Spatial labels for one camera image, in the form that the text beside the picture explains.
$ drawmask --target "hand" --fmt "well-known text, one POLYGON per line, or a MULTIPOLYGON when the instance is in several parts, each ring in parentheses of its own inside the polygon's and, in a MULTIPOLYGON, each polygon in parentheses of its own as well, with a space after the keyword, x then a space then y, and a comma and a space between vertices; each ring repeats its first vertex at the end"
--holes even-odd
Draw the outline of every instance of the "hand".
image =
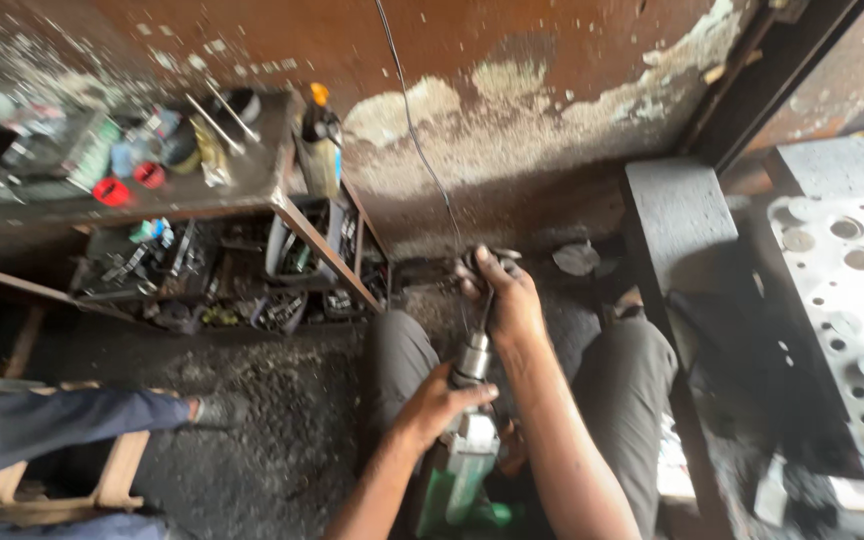
POLYGON ((486 295, 488 289, 483 279, 495 289, 490 333, 496 345, 510 344, 523 338, 545 339, 543 307, 532 276, 516 265, 511 265, 506 271, 485 246, 476 248, 475 259, 481 278, 461 263, 456 264, 455 274, 462 280, 462 293, 472 300, 486 295))
POLYGON ((451 362, 439 364, 405 402, 395 417, 393 430, 407 434, 423 453, 465 408, 483 406, 498 398, 494 384, 479 384, 461 390, 449 387, 451 362))

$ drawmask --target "electric cable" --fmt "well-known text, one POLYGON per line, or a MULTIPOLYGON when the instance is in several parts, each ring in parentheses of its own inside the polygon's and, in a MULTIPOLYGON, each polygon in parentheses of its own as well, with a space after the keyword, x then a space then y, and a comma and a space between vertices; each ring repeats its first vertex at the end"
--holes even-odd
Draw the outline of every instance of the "electric cable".
POLYGON ((442 187, 442 182, 439 181, 439 177, 436 176, 435 171, 432 170, 432 166, 429 165, 428 159, 426 159, 426 155, 423 153, 423 146, 419 143, 419 136, 416 134, 415 125, 412 124, 412 113, 409 110, 408 88, 405 86, 405 76, 402 74, 402 63, 399 62, 399 53, 396 52, 396 43, 392 41, 392 31, 389 30, 389 21, 385 18, 385 9, 382 8, 381 0, 375 0, 375 6, 378 8, 378 16, 382 18, 382 27, 385 28, 385 39, 389 42, 391 59, 395 61, 395 70, 398 72, 398 80, 402 83, 402 100, 405 102, 405 122, 409 126, 409 135, 412 136, 412 142, 414 142, 415 151, 418 152, 418 157, 425 165, 425 170, 428 171, 429 176, 431 176, 432 180, 435 181, 436 188, 438 188, 438 192, 441 193, 441 198, 445 202, 445 210, 448 212, 448 217, 452 221, 452 230, 455 233, 455 257, 462 257, 462 232, 459 230, 459 222, 456 221, 455 213, 452 211, 449 194, 446 193, 446 189, 442 187))

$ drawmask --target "orange cap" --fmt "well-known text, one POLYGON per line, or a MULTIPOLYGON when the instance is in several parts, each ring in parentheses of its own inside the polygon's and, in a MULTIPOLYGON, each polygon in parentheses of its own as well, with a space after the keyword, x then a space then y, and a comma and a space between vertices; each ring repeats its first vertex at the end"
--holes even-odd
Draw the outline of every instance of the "orange cap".
POLYGON ((309 84, 309 87, 312 89, 312 99, 321 107, 325 107, 326 101, 329 100, 329 89, 326 88, 326 85, 319 82, 312 82, 309 84))

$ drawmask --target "concrete floor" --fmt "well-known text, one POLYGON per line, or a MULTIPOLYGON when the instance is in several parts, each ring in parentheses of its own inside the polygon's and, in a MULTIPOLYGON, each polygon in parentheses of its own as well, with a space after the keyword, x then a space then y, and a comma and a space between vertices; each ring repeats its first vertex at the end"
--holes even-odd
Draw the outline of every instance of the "concrete floor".
MULTIPOLYGON (((549 335, 571 378, 599 332, 593 282, 561 272, 548 256, 523 266, 535 279, 549 335)), ((414 286, 401 304, 447 358, 464 334, 458 296, 414 286)), ((472 320, 473 309, 466 310, 472 320)), ((283 339, 244 328, 183 336, 66 312, 44 325, 27 378, 246 395, 244 426, 155 433, 135 494, 203 540, 314 538, 355 482, 354 362, 364 331, 322 328, 283 339)), ((505 386, 499 362, 491 378, 505 386)))

